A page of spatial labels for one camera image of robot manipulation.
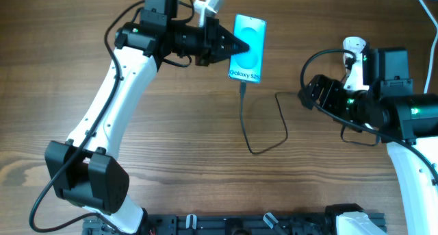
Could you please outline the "teal screen smartphone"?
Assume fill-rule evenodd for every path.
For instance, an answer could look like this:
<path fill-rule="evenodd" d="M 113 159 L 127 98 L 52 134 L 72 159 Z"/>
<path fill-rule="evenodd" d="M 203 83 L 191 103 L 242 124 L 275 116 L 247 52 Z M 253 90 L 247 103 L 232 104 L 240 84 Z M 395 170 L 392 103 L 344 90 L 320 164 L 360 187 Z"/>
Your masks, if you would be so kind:
<path fill-rule="evenodd" d="M 249 50 L 230 59 L 229 78 L 259 84 L 263 66 L 263 52 L 267 23 L 259 18 L 237 14 L 234 36 L 245 42 Z"/>

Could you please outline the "white power strip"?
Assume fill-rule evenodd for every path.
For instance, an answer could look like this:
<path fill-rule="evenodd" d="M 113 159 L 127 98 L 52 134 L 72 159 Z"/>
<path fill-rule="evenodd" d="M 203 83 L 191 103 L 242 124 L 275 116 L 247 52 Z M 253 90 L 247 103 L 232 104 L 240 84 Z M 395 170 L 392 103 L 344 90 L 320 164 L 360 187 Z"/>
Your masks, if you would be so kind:
<path fill-rule="evenodd" d="M 346 90 L 369 90 L 369 86 L 363 83 L 362 51 L 366 44 L 364 39 L 357 36 L 347 37 L 343 41 L 343 48 L 355 53 L 357 57 L 352 67 L 346 69 L 346 81 L 344 83 L 344 89 Z"/>

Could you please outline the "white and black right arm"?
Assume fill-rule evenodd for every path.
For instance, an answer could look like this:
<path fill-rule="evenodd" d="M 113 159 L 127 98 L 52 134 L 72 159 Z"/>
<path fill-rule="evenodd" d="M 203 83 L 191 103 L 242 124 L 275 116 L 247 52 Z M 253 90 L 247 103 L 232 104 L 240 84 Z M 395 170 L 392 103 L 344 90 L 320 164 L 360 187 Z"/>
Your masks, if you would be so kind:
<path fill-rule="evenodd" d="M 437 95 L 415 94 L 407 50 L 343 51 L 346 68 L 362 69 L 361 90 L 315 75 L 300 80 L 298 96 L 356 132 L 368 132 L 387 146 L 396 170 L 410 234 L 437 233 Z"/>

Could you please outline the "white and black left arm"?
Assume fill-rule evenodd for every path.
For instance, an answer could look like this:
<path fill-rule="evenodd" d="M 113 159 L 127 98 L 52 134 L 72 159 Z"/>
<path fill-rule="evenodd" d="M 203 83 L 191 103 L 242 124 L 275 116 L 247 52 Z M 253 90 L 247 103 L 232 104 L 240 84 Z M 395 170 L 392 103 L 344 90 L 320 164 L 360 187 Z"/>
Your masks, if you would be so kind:
<path fill-rule="evenodd" d="M 47 188 L 86 209 L 117 234 L 150 234 L 144 208 L 128 196 L 129 175 L 117 159 L 123 134 L 146 87 L 171 53 L 208 66 L 245 53 L 248 45 L 226 30 L 216 15 L 222 0 L 191 0 L 197 26 L 178 19 L 180 0 L 141 0 L 134 18 L 112 23 L 115 42 L 107 75 L 86 115 L 62 142 L 52 141 L 44 158 L 51 176 Z"/>

